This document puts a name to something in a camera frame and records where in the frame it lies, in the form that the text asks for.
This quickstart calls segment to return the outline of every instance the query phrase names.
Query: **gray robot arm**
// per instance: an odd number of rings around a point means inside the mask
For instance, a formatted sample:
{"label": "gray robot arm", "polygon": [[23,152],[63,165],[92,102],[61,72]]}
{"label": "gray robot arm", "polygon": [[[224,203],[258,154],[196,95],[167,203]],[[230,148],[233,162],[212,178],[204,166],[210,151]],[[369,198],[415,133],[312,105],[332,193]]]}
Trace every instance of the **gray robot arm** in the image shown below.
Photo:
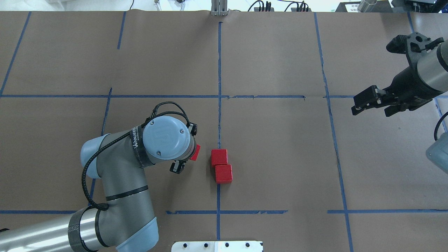
{"label": "gray robot arm", "polygon": [[387,117],[407,109],[413,111],[448,91],[448,42],[443,38],[431,40],[417,32],[398,35],[386,49],[405,54],[409,67],[397,74],[387,88],[373,85],[355,95],[353,115],[385,106]]}
{"label": "gray robot arm", "polygon": [[[143,168],[175,160],[180,173],[196,152],[196,125],[170,116],[150,117],[129,136],[106,148],[88,166],[101,178],[107,210],[93,206],[69,216],[0,233],[0,252],[91,252],[117,246],[119,252],[145,252],[159,239],[157,220]],[[126,134],[107,134],[82,147],[85,165],[102,147]]]}

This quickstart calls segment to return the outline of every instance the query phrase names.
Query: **black cable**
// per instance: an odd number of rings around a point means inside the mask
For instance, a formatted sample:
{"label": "black cable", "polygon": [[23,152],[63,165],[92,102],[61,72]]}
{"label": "black cable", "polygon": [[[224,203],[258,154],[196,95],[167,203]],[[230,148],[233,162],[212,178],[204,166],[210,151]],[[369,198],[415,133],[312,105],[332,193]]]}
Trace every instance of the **black cable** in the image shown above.
{"label": "black cable", "polygon": [[299,2],[292,2],[290,4],[288,4],[288,6],[286,7],[286,9],[284,9],[283,12],[286,12],[288,10],[288,8],[292,5],[292,4],[297,4],[297,11],[299,10]]}
{"label": "black cable", "polygon": [[430,12],[439,13],[446,5],[448,4],[448,0],[437,0],[431,7]]}
{"label": "black cable", "polygon": [[263,9],[264,9],[264,2],[261,1],[261,0],[257,0],[257,1],[255,1],[255,2],[249,7],[249,10],[247,10],[247,11],[250,11],[250,9],[252,9],[252,7],[253,7],[256,3],[258,3],[258,4],[260,5],[260,9],[259,9],[259,11],[261,11],[261,9],[262,9],[262,7],[261,7],[262,4],[263,4]]}
{"label": "black cable", "polygon": [[165,105],[165,104],[173,104],[173,105],[175,105],[176,107],[178,107],[182,111],[182,113],[184,113],[185,116],[187,116],[187,113],[185,112],[185,110],[179,104],[175,103],[174,101],[164,101],[164,102],[161,102],[161,103],[157,104],[154,107],[154,109],[152,110],[152,115],[151,116],[155,116],[157,114],[157,110],[159,109],[159,107],[162,106],[162,105]]}
{"label": "black cable", "polygon": [[[176,105],[176,106],[182,111],[182,113],[177,112],[177,111],[165,111],[165,112],[162,112],[162,113],[160,113],[160,114],[157,114],[157,109],[158,109],[161,105],[164,105],[164,104],[174,104],[174,105]],[[143,124],[140,125],[142,128],[144,128],[146,125],[148,125],[148,123],[149,123],[150,121],[152,121],[154,118],[161,117],[161,116],[164,116],[164,115],[167,115],[167,114],[174,114],[174,115],[182,116],[182,117],[187,121],[187,124],[186,124],[187,127],[190,126],[190,121],[189,121],[189,119],[188,119],[188,117],[187,117],[187,114],[185,113],[185,110],[184,110],[179,104],[177,104],[177,103],[175,103],[175,102],[173,102],[173,101],[165,101],[165,102],[162,102],[162,103],[157,104],[157,105],[154,107],[154,109],[153,109],[153,113],[154,113],[154,111],[155,111],[155,114],[154,114],[154,115],[151,115],[150,117],[148,117],[148,118],[145,120],[145,122],[144,122]],[[106,150],[107,148],[111,147],[112,145],[114,145],[114,144],[120,142],[121,140],[125,139],[125,138],[128,137],[128,136],[130,136],[130,133],[129,133],[129,132],[125,133],[124,135],[120,136],[119,138],[117,138],[117,139],[111,141],[110,143],[104,145],[103,147],[101,147],[97,152],[95,152],[95,154],[92,155],[92,157],[90,157],[90,159],[89,159],[89,160],[87,161],[87,163],[84,165],[84,169],[82,170],[82,175],[81,175],[81,185],[82,185],[82,191],[84,192],[84,196],[86,197],[87,201],[89,202],[89,204],[90,204],[92,207],[94,207],[94,208],[96,208],[96,209],[99,209],[99,210],[101,210],[101,211],[106,211],[106,210],[109,208],[109,205],[108,205],[107,203],[101,203],[101,204],[98,204],[98,203],[96,203],[95,201],[93,201],[93,199],[90,197],[90,193],[89,193],[89,190],[87,189],[87,183],[86,183],[87,169],[89,168],[89,165],[93,162],[93,160],[94,160],[96,157],[98,157],[99,154],[101,154],[104,150]]]}
{"label": "black cable", "polygon": [[436,140],[436,141],[437,141],[437,132],[439,131],[440,124],[444,121],[445,117],[447,117],[447,116],[448,116],[448,112],[446,112],[446,113],[439,119],[439,121],[437,122],[437,124],[435,125],[435,129],[434,129],[434,140]]}

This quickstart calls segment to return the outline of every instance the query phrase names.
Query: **red cube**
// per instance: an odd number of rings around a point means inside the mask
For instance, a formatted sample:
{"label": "red cube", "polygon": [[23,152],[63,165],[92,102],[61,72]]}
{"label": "red cube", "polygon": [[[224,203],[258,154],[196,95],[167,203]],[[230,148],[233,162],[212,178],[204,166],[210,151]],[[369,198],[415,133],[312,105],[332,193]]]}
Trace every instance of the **red cube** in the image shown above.
{"label": "red cube", "polygon": [[201,146],[199,144],[196,145],[196,151],[194,152],[194,154],[191,156],[190,160],[196,161],[196,159],[198,158],[199,155],[199,150],[201,149]]}
{"label": "red cube", "polygon": [[227,150],[213,149],[211,150],[211,166],[226,165],[227,164]]}
{"label": "red cube", "polygon": [[232,165],[215,166],[215,177],[217,184],[228,184],[232,182]]}

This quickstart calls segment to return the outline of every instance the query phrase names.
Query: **metal bracket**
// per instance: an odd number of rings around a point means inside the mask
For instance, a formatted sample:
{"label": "metal bracket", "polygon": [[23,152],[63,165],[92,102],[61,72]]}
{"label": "metal bracket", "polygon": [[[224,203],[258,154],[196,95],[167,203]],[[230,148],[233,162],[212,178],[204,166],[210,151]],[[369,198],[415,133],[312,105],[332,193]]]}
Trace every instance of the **metal bracket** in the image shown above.
{"label": "metal bracket", "polygon": [[227,16],[227,0],[211,0],[212,16]]}
{"label": "metal bracket", "polygon": [[176,242],[171,252],[263,252],[262,241]]}

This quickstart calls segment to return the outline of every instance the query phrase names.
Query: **metal cylinder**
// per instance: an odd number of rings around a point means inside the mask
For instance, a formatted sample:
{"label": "metal cylinder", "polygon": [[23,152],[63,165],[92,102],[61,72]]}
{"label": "metal cylinder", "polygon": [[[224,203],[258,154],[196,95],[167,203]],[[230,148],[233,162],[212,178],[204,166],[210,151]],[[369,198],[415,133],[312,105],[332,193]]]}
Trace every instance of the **metal cylinder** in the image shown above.
{"label": "metal cylinder", "polygon": [[72,214],[0,233],[0,252],[73,252],[68,237]]}
{"label": "metal cylinder", "polygon": [[418,60],[418,75],[426,83],[426,85],[439,90],[441,92],[448,91],[448,67],[447,59],[444,55],[448,55],[448,43],[444,42],[437,48],[434,48],[427,55]]}
{"label": "metal cylinder", "polygon": [[371,12],[375,7],[377,0],[362,0],[358,5],[359,12]]}

